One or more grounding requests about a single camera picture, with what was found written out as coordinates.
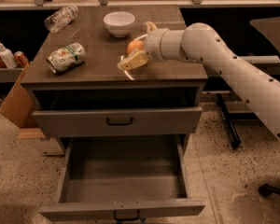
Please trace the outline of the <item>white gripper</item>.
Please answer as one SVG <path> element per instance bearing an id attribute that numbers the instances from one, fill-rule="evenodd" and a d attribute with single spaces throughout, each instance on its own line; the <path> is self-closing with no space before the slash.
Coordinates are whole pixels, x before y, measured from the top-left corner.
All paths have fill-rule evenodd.
<path id="1" fill-rule="evenodd" d="M 157 29 L 156 24 L 152 21 L 146 22 L 146 28 L 148 35 L 144 41 L 145 51 L 135 49 L 127 58 L 118 63 L 118 69 L 133 70 L 147 64 L 148 58 L 152 61 L 176 58 L 177 38 L 175 33 L 167 28 Z"/>

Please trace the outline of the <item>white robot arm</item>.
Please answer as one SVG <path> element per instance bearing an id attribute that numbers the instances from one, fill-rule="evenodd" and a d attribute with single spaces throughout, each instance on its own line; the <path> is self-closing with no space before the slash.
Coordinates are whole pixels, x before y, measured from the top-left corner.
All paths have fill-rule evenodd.
<path id="1" fill-rule="evenodd" d="M 202 63 L 219 74 L 280 142 L 280 82 L 234 54 L 211 26 L 155 28 L 147 33 L 144 48 L 134 49 L 118 69 L 166 60 Z"/>

